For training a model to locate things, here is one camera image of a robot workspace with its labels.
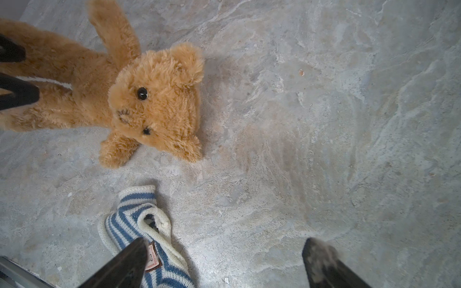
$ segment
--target white knitted trim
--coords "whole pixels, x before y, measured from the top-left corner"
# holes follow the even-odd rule
[[[165,239],[160,235],[159,232],[155,231],[152,227],[150,227],[145,221],[144,218],[146,215],[152,214],[157,215],[155,226],[159,230],[159,232],[163,235],[171,235],[171,224],[170,220],[166,216],[166,214],[159,209],[158,207],[152,207],[144,210],[138,217],[138,227],[141,231],[147,233],[151,236],[157,243],[160,244],[162,249],[165,251],[168,261],[171,261],[174,265],[178,268],[183,269],[184,271],[188,271],[186,260],[181,256],[181,254],[176,251],[175,248],[171,245],[171,238]]]
[[[155,185],[133,186],[120,191],[118,197],[123,199],[126,195],[131,193],[152,193],[155,194]]]
[[[120,252],[120,250],[117,248],[117,246],[115,246],[114,242],[112,241],[109,234],[107,233],[106,225],[105,225],[106,218],[107,217],[103,217],[102,220],[99,221],[98,234],[102,240],[102,244],[104,244],[104,246],[106,246],[106,248],[110,251],[110,253],[112,253],[112,255],[115,256]]]

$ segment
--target brown teddy bear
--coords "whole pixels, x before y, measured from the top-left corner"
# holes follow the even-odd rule
[[[0,19],[0,34],[26,49],[21,63],[0,63],[12,76],[54,79],[33,82],[40,100],[0,112],[0,125],[13,131],[99,126],[112,131],[101,143],[102,166],[123,165],[139,143],[195,162],[201,144],[203,58],[190,44],[141,54],[139,40],[114,0],[90,0],[89,20],[106,53],[89,50],[56,33]]]

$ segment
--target teddy bear eye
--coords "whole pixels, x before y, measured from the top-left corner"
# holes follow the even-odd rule
[[[141,100],[147,99],[147,89],[141,87],[138,89],[138,98]]]

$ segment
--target blue and white striped cloth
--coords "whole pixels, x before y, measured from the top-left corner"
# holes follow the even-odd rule
[[[171,245],[171,224],[162,210],[157,208],[155,186],[128,188],[119,194],[117,211],[101,221],[99,236],[115,256],[138,237],[154,241],[162,266],[144,274],[143,288],[194,288],[187,263]],[[152,219],[154,229],[145,219]]]

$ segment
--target teddy bear head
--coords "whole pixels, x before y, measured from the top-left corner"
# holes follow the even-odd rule
[[[120,71],[109,89],[112,125],[141,144],[199,160],[202,78],[203,58],[190,44],[145,52]]]

